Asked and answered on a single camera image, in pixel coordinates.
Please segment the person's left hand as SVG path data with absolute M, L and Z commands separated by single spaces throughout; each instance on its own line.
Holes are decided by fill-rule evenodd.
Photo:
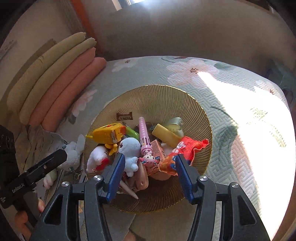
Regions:
M 44 209 L 45 209 L 45 203 L 41 199 L 38 199 L 39 212 L 42 213 L 44 211 Z M 19 211 L 15 215 L 15 224 L 16 224 L 18 230 L 24 236 L 25 240 L 29 240 L 31 237 L 31 234 L 32 234 L 32 232 L 26 226 L 27 221 L 28 221 L 28 215 L 25 211 Z

